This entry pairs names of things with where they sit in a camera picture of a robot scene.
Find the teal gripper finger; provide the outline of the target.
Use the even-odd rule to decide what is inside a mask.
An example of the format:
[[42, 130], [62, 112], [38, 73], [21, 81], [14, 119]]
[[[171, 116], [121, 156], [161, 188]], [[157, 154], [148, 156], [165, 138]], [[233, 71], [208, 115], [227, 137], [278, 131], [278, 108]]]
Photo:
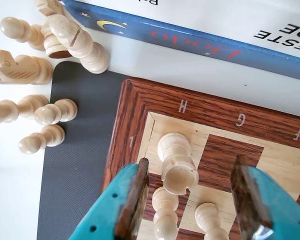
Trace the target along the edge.
[[237, 155], [230, 176], [243, 240], [300, 240], [300, 205], [267, 173]]
[[149, 194], [149, 160], [126, 165], [75, 228], [71, 240], [135, 240]]

